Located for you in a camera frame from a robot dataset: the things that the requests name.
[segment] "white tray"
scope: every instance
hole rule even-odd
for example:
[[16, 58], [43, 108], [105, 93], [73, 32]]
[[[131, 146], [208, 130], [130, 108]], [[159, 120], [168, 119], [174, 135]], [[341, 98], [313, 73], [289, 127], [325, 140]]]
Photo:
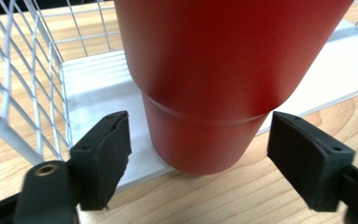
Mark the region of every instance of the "white tray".
[[[154, 151], [141, 93], [129, 74], [123, 51], [63, 64], [74, 143], [103, 116], [127, 110], [132, 154], [117, 191], [172, 168]], [[294, 94], [276, 110], [305, 116], [358, 94], [358, 28], [342, 21]], [[260, 133], [269, 129], [270, 115]]]

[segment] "metal wire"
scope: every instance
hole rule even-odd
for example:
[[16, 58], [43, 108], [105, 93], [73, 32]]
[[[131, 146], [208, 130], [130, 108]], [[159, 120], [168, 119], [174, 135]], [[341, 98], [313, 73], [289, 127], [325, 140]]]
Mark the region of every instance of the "metal wire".
[[[57, 159], [63, 160], [64, 148], [70, 148], [73, 145], [71, 135], [71, 122], [66, 105], [66, 87], [62, 63], [63, 58], [59, 46], [71, 42], [79, 41], [82, 52], [90, 56], [92, 49], [88, 49], [87, 40], [103, 38], [106, 42], [106, 51], [113, 51], [114, 45], [109, 38], [113, 35], [119, 35], [119, 31], [109, 30], [109, 20], [105, 12], [114, 11], [111, 6], [103, 7], [101, 1], [95, 3], [96, 8], [81, 9], [73, 7], [69, 0], [67, 3], [67, 12], [44, 13], [36, 0], [23, 0], [29, 12], [23, 12], [15, 0], [9, 1], [6, 6], [3, 0], [0, 5], [6, 13], [6, 22], [0, 17], [0, 32], [3, 34], [3, 45], [0, 45], [0, 60], [2, 63], [3, 80], [0, 80], [0, 136], [8, 142], [13, 148], [26, 158], [30, 163], [37, 164], [44, 158], [46, 151], [50, 151]], [[98, 34], [82, 33], [79, 17], [87, 13], [99, 14], [103, 30]], [[48, 19], [56, 19], [60, 16], [70, 16], [74, 23], [74, 33], [68, 38], [54, 39], [54, 29], [48, 23]], [[13, 37], [18, 33], [19, 39]], [[31, 55], [31, 60], [27, 60], [24, 48]], [[13, 58], [25, 67], [24, 71], [19, 66], [13, 64]], [[32, 102], [32, 108], [24, 108], [19, 99], [13, 94], [13, 82], [18, 81], [21, 84], [24, 95]], [[34, 131], [35, 146], [26, 142], [13, 127], [9, 125], [10, 109], [14, 108], [23, 118], [26, 126]], [[64, 131], [58, 127], [59, 123], [64, 123]], [[44, 133], [46, 130], [52, 132], [52, 140]]]

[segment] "red cup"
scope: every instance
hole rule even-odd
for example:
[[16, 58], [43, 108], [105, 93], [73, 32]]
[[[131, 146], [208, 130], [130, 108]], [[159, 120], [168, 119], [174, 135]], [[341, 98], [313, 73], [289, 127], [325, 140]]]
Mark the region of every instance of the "red cup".
[[295, 90], [352, 0], [116, 0], [153, 145], [209, 175]]

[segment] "screw hole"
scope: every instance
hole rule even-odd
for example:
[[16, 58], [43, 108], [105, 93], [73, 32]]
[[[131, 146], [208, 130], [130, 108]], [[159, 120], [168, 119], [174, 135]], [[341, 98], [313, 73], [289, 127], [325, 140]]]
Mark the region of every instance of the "screw hole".
[[39, 169], [37, 169], [34, 173], [38, 176], [44, 176], [44, 175], [51, 175], [52, 173], [54, 173], [56, 170], [58, 169], [57, 165], [54, 164], [49, 164], [49, 165], [45, 165], [40, 167]]
[[340, 148], [340, 147], [331, 147], [331, 148], [335, 151], [342, 151], [342, 148]]

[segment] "wooden table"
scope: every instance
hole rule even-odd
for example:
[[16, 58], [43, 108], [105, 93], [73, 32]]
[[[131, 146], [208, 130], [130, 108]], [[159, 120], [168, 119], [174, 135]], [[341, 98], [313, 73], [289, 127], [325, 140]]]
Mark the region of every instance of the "wooden table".
[[[358, 19], [353, 5], [345, 19]], [[93, 29], [94, 20], [86, 20]], [[65, 29], [57, 31], [65, 35]], [[74, 54], [71, 46], [62, 52]], [[305, 117], [357, 151], [358, 96]], [[82, 223], [341, 223], [338, 213], [310, 211], [267, 158], [268, 133], [257, 136], [241, 160], [217, 175], [170, 172], [115, 195], [109, 211], [80, 212]], [[0, 142], [0, 200], [20, 189], [30, 165]]]

